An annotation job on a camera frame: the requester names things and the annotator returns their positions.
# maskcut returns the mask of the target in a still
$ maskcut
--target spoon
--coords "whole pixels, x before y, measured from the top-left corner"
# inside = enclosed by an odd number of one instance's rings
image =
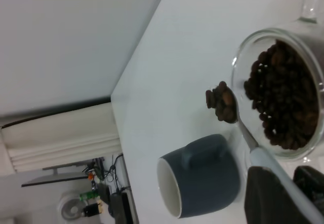
[[[311,203],[311,201],[301,192],[294,184],[287,173],[283,170],[277,160],[262,146],[258,144],[253,135],[247,129],[239,116],[238,101],[233,91],[227,87],[236,103],[237,124],[240,128],[243,138],[250,148],[250,160],[252,166],[269,168],[280,180],[282,186],[294,201],[299,211],[313,224],[324,223],[324,217],[319,210]]]

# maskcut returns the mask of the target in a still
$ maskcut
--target white table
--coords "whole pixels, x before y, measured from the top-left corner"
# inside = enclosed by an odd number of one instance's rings
[[[159,194],[159,157],[231,125],[217,121],[205,90],[230,84],[236,50],[250,33],[299,17],[301,0],[162,0],[112,94],[139,221],[245,223],[244,198],[177,220]]]

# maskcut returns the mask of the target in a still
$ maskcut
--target gray mug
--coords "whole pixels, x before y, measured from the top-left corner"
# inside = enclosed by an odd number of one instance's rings
[[[221,210],[233,202],[240,187],[237,165],[219,134],[161,157],[157,178],[163,201],[177,218]]]

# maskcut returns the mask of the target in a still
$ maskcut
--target roasted coffee bean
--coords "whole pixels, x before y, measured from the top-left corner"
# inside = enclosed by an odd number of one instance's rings
[[[259,55],[252,70],[244,88],[270,143],[292,150],[304,147],[316,130],[319,110],[315,84],[303,59],[277,40]]]
[[[272,144],[272,145],[278,145],[279,144],[279,140],[277,138],[272,138],[272,139],[270,139],[270,144]]]
[[[224,116],[225,121],[232,122],[234,119],[235,113],[231,107],[227,106],[224,109],[223,116]]]
[[[217,116],[218,121],[224,121],[224,116],[221,114]]]
[[[285,52],[281,49],[277,49],[271,58],[271,65],[278,66],[282,65],[285,61]]]
[[[257,110],[261,114],[264,113],[264,107],[263,107],[263,105],[261,103],[257,104]]]
[[[215,115],[219,121],[230,124],[236,122],[235,98],[224,81],[221,81],[212,93],[211,91],[206,92],[206,102],[208,108],[215,108]]]
[[[218,108],[215,109],[215,115],[216,116],[219,116],[219,115],[222,115],[222,114],[223,114],[223,112],[220,109],[218,109]]]
[[[217,108],[219,111],[223,112],[223,110],[224,110],[224,108],[225,108],[225,105],[224,105],[224,103],[223,103],[221,100],[219,100],[219,101],[217,102],[217,104],[216,104],[216,108]]]
[[[263,127],[263,128],[266,129],[266,128],[268,128],[269,126],[270,126],[269,121],[263,121],[263,122],[262,122],[262,127]]]
[[[207,108],[212,108],[211,98],[214,97],[211,90],[206,91],[206,104]]]
[[[218,90],[220,93],[223,93],[227,89],[227,84],[225,81],[221,81],[218,85]]]
[[[265,121],[268,119],[268,116],[266,114],[260,114],[259,115],[259,118],[262,120],[262,121]]]
[[[272,45],[270,48],[268,48],[267,53],[269,55],[273,55],[276,51],[276,45]]]
[[[223,92],[222,98],[223,98],[223,101],[225,102],[225,105],[232,106],[234,104],[235,99],[234,99],[232,93],[230,92],[230,90],[226,90],[225,92]]]
[[[253,100],[253,102],[252,102],[252,109],[256,109],[257,108],[257,104],[258,104],[258,101],[257,100]]]
[[[252,72],[257,72],[258,69],[259,69],[259,65],[260,65],[260,61],[255,61],[255,62],[252,64],[251,71],[252,71]]]
[[[267,59],[267,52],[262,52],[262,53],[260,53],[260,55],[259,55],[259,57],[258,57],[258,61],[260,62],[260,63],[262,63],[262,62],[264,62],[266,59]]]

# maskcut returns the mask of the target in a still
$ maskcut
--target black cable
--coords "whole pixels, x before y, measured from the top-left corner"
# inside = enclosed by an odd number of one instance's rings
[[[114,166],[116,165],[116,162],[117,162],[118,158],[119,158],[119,157],[123,157],[123,156],[124,156],[123,153],[121,153],[120,155],[118,155],[118,157],[116,157],[116,159],[115,159],[115,163],[114,163]]]
[[[111,181],[108,181],[108,182],[113,182],[114,181],[114,184],[115,184],[115,187],[116,187],[116,192],[119,193],[120,192],[120,188],[123,188],[122,184],[120,183],[119,179],[118,179],[118,176],[117,176],[117,172],[116,172],[116,163],[117,163],[117,160],[118,158],[120,157],[123,157],[123,153],[121,153],[120,155],[118,155],[115,159],[115,161],[113,161],[113,155],[112,155],[112,159],[111,159],[111,166],[109,168],[109,170],[105,170],[104,171],[104,179],[106,179],[108,176],[111,176],[112,177],[112,180]]]

